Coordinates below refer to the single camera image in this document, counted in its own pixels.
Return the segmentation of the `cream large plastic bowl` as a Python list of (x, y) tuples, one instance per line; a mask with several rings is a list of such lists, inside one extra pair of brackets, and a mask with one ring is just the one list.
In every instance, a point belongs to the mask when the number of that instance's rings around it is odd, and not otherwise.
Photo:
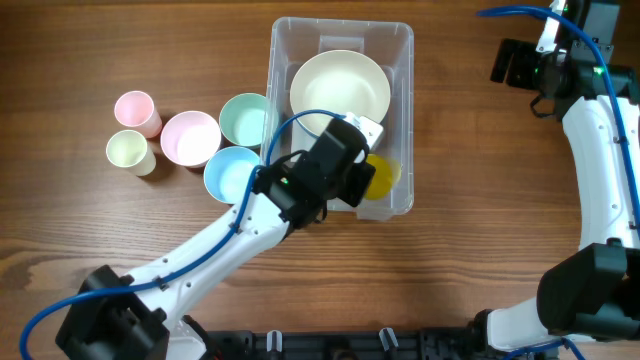
[(313, 112), (300, 123), (317, 136), (329, 122), (320, 110), (341, 115), (351, 112), (382, 122), (390, 107), (391, 87), (382, 68), (369, 57), (350, 50), (331, 50), (300, 67), (291, 83), (289, 102), (295, 114)]

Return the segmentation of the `yellow plastic cup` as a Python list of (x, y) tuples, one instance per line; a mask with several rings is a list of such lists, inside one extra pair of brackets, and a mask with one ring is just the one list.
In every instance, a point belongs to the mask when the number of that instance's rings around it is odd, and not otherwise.
[(365, 194), (366, 200), (386, 197), (400, 181), (402, 164), (393, 158), (370, 154), (366, 162), (375, 168), (375, 174)]

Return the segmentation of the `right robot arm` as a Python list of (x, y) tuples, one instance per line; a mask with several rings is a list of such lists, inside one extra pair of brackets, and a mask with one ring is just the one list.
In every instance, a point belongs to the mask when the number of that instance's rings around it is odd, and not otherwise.
[(639, 83), (632, 68), (611, 63), (619, 13), (615, 1), (487, 10), (545, 24), (537, 43), (504, 39), (491, 78), (553, 102), (573, 154), (581, 234), (533, 298), (476, 317), (483, 350), (512, 359), (639, 337)]

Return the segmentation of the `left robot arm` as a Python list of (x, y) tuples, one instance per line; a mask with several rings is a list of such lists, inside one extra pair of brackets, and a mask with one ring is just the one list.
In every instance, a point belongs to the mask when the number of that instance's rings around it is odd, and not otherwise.
[(98, 268), (70, 299), (58, 347), (70, 359), (203, 358), (211, 346), (185, 315), (238, 267), (318, 221), (328, 201), (357, 206), (382, 133), (366, 117), (335, 117), (310, 149), (255, 167), (241, 201), (169, 254), (124, 276)]

